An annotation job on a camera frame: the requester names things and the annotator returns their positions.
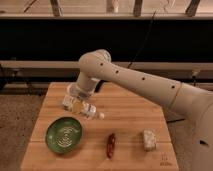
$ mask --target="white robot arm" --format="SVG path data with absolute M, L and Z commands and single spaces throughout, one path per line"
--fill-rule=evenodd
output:
M 89 98 L 100 80 L 120 85 L 186 116 L 196 126 L 192 171 L 213 170 L 213 93 L 179 81 L 112 64 L 110 54 L 97 50 L 79 60 L 80 75 L 72 87 L 78 98 Z

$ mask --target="red chili pepper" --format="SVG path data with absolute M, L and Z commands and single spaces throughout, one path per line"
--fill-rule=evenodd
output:
M 112 158 L 113 154 L 114 154 L 114 149 L 115 149 L 115 134 L 111 134 L 108 137 L 108 141 L 107 141 L 107 150 L 106 150 L 106 154 L 108 158 Z

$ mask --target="wooden cutting board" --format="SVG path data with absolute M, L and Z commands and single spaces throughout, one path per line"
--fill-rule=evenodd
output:
M 162 109 L 115 84 L 105 83 L 89 102 L 105 113 L 104 120 L 87 120 L 62 108 L 69 83 L 51 83 L 27 147 L 22 171 L 177 171 L 177 161 Z M 68 154 L 56 155 L 45 144 L 48 126 L 63 116 L 78 119 L 83 138 Z M 145 152 L 143 129 L 152 129 L 157 150 Z M 106 142 L 116 135 L 112 159 L 106 157 Z

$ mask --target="floor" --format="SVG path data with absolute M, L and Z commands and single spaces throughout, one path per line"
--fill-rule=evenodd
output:
M 0 170 L 19 171 L 44 96 L 0 95 Z M 165 111 L 167 120 L 180 116 Z M 186 121 L 168 123 L 180 171 L 189 171 L 193 127 Z

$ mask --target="green bowl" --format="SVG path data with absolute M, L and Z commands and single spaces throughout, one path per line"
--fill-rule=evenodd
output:
M 46 133 L 48 148 L 58 154 L 71 151 L 82 137 L 82 126 L 72 117 L 62 117 L 54 121 Z

